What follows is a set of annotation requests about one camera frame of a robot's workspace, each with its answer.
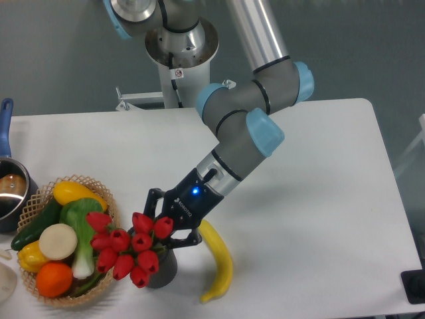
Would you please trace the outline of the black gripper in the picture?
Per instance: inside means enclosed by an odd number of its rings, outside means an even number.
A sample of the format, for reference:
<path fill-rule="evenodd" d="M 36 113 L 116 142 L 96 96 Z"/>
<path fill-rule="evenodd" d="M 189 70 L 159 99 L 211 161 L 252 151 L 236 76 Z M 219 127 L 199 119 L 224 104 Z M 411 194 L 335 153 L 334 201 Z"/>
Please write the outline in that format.
<path fill-rule="evenodd" d="M 207 184 L 217 173 L 217 169 L 212 168 L 201 177 L 194 168 L 175 188 L 166 192 L 160 188 L 148 191 L 144 215 L 154 218 L 157 202 L 163 198 L 162 217 L 173 220 L 172 233 L 177 230 L 191 230 L 184 239 L 175 239 L 170 235 L 165 240 L 166 249 L 192 247 L 203 241 L 199 231 L 201 221 L 224 199 Z"/>

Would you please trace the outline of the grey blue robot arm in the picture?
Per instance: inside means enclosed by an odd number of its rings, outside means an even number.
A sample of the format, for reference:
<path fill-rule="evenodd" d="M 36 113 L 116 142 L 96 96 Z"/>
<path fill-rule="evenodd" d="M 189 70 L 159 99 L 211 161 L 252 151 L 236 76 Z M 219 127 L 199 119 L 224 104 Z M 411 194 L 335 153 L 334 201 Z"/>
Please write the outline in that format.
<path fill-rule="evenodd" d="M 194 108 L 218 145 L 173 189 L 151 189 L 134 233 L 154 232 L 168 249 L 201 242 L 199 226 L 241 181 L 283 142 L 271 115 L 307 100 L 310 69 L 293 62 L 268 1 L 229 1 L 231 18 L 254 75 L 242 86 L 210 83 L 218 35 L 198 1 L 105 1 L 124 39 L 143 34 L 158 67 L 161 92 L 127 95 L 122 102 L 162 99 L 166 108 Z"/>

